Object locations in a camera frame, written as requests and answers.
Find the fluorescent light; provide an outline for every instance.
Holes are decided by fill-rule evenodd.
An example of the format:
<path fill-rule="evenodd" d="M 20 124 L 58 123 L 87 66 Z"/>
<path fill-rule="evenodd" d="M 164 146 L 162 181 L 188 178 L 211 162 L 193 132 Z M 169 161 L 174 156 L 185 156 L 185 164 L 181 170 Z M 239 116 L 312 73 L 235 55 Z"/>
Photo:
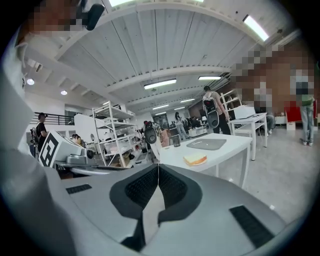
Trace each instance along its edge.
<path fill-rule="evenodd" d="M 148 90 L 148 89 L 159 87 L 159 86 L 167 86 L 167 85 L 175 84 L 176 82 L 177 82 L 177 79 L 171 79 L 167 81 L 151 83 L 151 84 L 145 85 L 144 89 Z"/>
<path fill-rule="evenodd" d="M 35 81 L 32 78 L 29 78 L 26 82 L 28 85 L 31 85 L 31 86 L 35 84 Z"/>
<path fill-rule="evenodd" d="M 246 16 L 243 22 L 247 24 L 249 28 L 252 29 L 263 41 L 266 41 L 269 38 L 264 29 L 251 16 Z"/>
<path fill-rule="evenodd" d="M 161 108 L 165 108 L 165 107 L 168 107 L 168 105 L 163 105 L 163 106 L 157 106 L 157 107 L 154 107 L 153 110 L 157 110 L 157 109 L 161 109 Z"/>
<path fill-rule="evenodd" d="M 180 101 L 180 103 L 191 102 L 191 101 L 194 101 L 194 100 L 195 100 L 195 98 L 185 99 L 185 100 Z"/>
<path fill-rule="evenodd" d="M 159 116 L 159 115 L 162 115 L 162 114 L 165 114 L 167 112 L 162 112 L 162 113 L 158 113 L 158 114 L 155 114 L 156 116 Z"/>
<path fill-rule="evenodd" d="M 220 80 L 221 76 L 200 76 L 198 80 Z"/>
<path fill-rule="evenodd" d="M 109 0 L 110 5 L 111 5 L 112 7 L 118 6 L 118 5 L 127 3 L 127 2 L 132 2 L 132 1 L 133 1 L 133 0 Z"/>

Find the railing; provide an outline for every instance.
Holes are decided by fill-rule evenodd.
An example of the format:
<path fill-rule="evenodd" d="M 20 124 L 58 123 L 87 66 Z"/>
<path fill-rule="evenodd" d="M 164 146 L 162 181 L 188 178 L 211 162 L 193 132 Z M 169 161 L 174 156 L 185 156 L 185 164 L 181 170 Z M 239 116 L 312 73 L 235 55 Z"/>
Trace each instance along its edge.
<path fill-rule="evenodd" d="M 30 122 L 31 125 L 36 125 L 38 123 L 38 115 L 40 112 L 34 112 L 34 116 Z M 45 113 L 47 117 L 45 118 L 45 124 L 48 125 L 58 125 L 58 126 L 74 126 L 75 119 L 73 116 L 60 115 L 60 114 L 48 114 Z"/>

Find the gray concrete floor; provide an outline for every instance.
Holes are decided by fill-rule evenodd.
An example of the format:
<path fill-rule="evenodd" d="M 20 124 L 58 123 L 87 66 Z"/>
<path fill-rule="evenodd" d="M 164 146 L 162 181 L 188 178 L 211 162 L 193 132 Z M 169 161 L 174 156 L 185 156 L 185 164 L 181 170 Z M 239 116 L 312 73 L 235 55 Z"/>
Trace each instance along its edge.
<path fill-rule="evenodd" d="M 320 132 L 315 132 L 313 146 L 303 146 L 302 129 L 287 131 L 276 127 L 268 137 L 267 148 L 264 136 L 257 136 L 255 161 L 249 163 L 244 190 L 273 206 L 286 223 L 301 217 L 311 202 L 320 170 Z M 242 155 L 238 154 L 219 165 L 219 178 L 238 184 Z M 214 176 L 215 168 L 201 172 Z M 155 191 L 143 211 L 145 238 L 148 242 L 158 230 L 158 213 L 165 209 L 162 193 Z"/>

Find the desk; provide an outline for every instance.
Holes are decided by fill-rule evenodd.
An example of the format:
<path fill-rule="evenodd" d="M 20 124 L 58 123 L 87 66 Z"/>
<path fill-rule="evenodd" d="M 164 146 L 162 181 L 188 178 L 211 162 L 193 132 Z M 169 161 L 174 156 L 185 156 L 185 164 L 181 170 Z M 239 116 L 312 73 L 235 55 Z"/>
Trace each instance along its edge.
<path fill-rule="evenodd" d="M 236 134 L 252 134 L 252 156 L 251 160 L 254 161 L 256 159 L 256 129 L 264 125 L 264 146 L 267 147 L 267 139 L 268 139 L 268 130 L 267 130 L 267 113 L 259 113 L 255 114 L 252 117 L 245 119 L 235 119 L 231 122 L 232 126 L 232 135 Z M 238 129 L 235 129 L 235 125 L 244 125 Z"/>
<path fill-rule="evenodd" d="M 189 136 L 190 137 L 196 137 L 202 134 L 207 134 L 207 125 L 202 125 L 200 127 L 196 127 L 195 129 L 190 129 L 189 130 Z"/>
<path fill-rule="evenodd" d="M 201 139 L 226 139 L 225 144 L 218 150 L 205 150 L 187 147 L 187 145 L 195 140 Z M 236 154 L 242 152 L 242 170 L 240 175 L 239 186 L 244 187 L 249 166 L 250 157 L 250 143 L 252 139 L 250 137 L 232 136 L 225 134 L 211 133 L 201 138 L 191 139 L 181 143 L 181 146 L 163 147 L 160 151 L 160 163 L 165 165 L 177 166 L 186 168 L 195 172 L 202 172 L 204 170 L 212 169 L 216 166 L 215 175 L 219 176 L 219 164 Z M 189 166 L 185 163 L 183 157 L 192 155 L 193 153 L 206 154 L 207 161 L 200 165 Z"/>

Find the ceiling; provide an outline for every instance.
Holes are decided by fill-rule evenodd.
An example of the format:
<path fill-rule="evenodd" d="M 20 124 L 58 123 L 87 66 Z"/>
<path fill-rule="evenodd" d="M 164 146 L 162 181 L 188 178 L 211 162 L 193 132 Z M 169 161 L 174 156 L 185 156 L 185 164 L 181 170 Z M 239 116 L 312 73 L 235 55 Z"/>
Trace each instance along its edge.
<path fill-rule="evenodd" d="M 112 101 L 136 114 L 163 104 L 168 110 L 188 106 L 192 102 L 180 101 L 200 99 L 210 82 L 199 76 L 227 76 L 250 50 L 262 49 L 279 29 L 292 26 L 267 0 L 150 0 L 116 7 L 108 0 L 88 0 L 87 8 L 94 3 L 105 11 L 93 31 L 29 36 L 24 73 L 35 85 L 27 91 L 85 108 Z M 270 36 L 266 42 L 243 23 L 247 14 Z M 173 78 L 176 84 L 144 89 Z M 62 96 L 62 90 L 68 94 Z"/>

